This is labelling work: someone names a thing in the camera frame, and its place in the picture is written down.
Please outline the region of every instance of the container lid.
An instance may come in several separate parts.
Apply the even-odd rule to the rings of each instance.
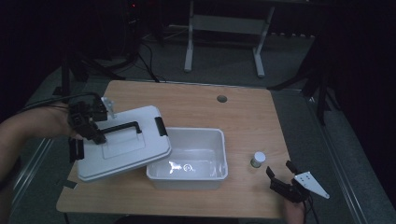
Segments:
[[[121,112],[97,122],[100,130],[124,124],[128,128],[106,133],[106,142],[96,145],[84,139],[85,158],[78,161],[78,178],[93,181],[124,173],[167,157],[169,137],[160,111],[153,105]]]

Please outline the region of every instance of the white plastic bin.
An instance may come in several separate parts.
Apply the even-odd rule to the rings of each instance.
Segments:
[[[83,181],[93,181],[112,175],[146,166],[158,161],[171,153],[168,136],[162,135],[158,125],[160,111],[153,105],[139,107],[116,114],[106,121],[97,122],[103,130],[128,122],[136,121],[141,133],[136,127],[131,127],[114,133],[106,134],[106,143],[96,145],[92,140],[84,139],[85,159],[78,161],[78,178]]]
[[[166,128],[172,152],[147,166],[156,189],[218,189],[228,175],[220,129]]]

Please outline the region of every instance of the open white tray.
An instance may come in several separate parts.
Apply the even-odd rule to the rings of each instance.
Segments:
[[[157,189],[218,189],[228,175],[220,129],[166,128],[172,152],[147,166]]]

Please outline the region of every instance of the table top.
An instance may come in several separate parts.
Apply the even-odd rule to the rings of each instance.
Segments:
[[[220,103],[218,96],[226,96]],[[229,174],[219,189],[155,189],[146,167],[106,179],[82,182],[77,164],[64,187],[57,209],[68,213],[106,213],[191,217],[282,217],[282,198],[272,191],[267,166],[289,182],[289,153],[271,92],[264,89],[176,83],[111,81],[105,96],[115,112],[146,105],[159,108],[166,127],[219,128],[224,132]],[[253,168],[250,160],[263,151],[266,161]]]

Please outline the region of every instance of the small white bottle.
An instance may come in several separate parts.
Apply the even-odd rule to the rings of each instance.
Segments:
[[[262,163],[265,161],[265,154],[263,152],[254,153],[254,157],[251,159],[250,164],[254,168],[259,168],[262,166]]]

